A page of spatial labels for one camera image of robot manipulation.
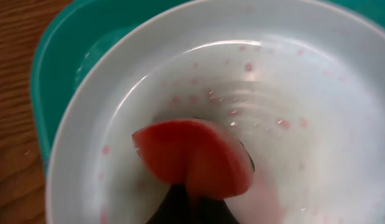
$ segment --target white plate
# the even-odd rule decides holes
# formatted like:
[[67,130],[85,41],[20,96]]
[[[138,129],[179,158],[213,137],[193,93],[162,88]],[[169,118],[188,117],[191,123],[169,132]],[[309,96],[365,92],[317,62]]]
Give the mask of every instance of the white plate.
[[[385,31],[362,18],[316,1],[203,0],[139,26],[62,119],[49,223],[145,223],[168,186],[131,134],[179,117],[235,132],[268,171],[283,223],[385,223]],[[271,203],[257,183],[227,200],[241,224],[263,223]]]

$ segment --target teal tray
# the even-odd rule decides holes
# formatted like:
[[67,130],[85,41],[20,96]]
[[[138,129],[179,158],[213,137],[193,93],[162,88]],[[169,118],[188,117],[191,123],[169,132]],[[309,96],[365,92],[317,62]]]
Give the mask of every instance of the teal tray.
[[[35,125],[45,167],[59,122],[80,82],[120,38],[184,0],[75,0],[51,22],[30,77]],[[334,0],[385,27],[385,0]]]

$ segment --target wood grain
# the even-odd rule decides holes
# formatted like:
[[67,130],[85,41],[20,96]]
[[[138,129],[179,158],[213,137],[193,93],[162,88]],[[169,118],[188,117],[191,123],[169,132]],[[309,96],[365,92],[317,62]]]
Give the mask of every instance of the wood grain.
[[0,0],[0,224],[45,223],[30,66],[43,31],[70,2]]

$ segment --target table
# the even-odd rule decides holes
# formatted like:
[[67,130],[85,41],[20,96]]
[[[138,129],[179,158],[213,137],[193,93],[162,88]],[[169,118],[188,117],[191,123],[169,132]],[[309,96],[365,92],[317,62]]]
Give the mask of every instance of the table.
[[70,2],[0,0],[0,224],[45,223],[30,66],[44,29]]

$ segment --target red fruit piece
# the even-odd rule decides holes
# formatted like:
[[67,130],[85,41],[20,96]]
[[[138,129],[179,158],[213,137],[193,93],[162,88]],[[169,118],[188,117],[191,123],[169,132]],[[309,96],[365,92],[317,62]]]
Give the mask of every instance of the red fruit piece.
[[245,193],[253,168],[243,145],[202,119],[150,125],[132,136],[145,165],[160,180],[185,184],[194,197],[220,200]]

